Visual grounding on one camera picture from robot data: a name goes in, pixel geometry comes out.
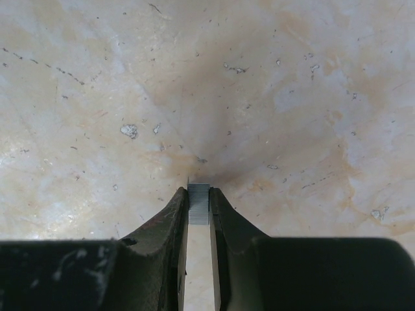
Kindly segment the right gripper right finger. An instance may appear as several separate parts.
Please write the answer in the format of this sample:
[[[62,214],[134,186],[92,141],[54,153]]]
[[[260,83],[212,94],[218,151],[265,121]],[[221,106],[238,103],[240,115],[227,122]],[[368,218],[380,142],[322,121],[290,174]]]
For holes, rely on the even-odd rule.
[[[209,192],[217,310],[413,310],[414,261],[387,238],[271,237]]]

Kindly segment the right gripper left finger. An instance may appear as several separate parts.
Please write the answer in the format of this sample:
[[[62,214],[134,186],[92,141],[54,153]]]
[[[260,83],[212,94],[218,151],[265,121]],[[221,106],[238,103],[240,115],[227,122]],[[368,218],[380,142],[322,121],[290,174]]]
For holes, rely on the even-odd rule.
[[[120,239],[1,243],[2,310],[182,310],[189,197]]]

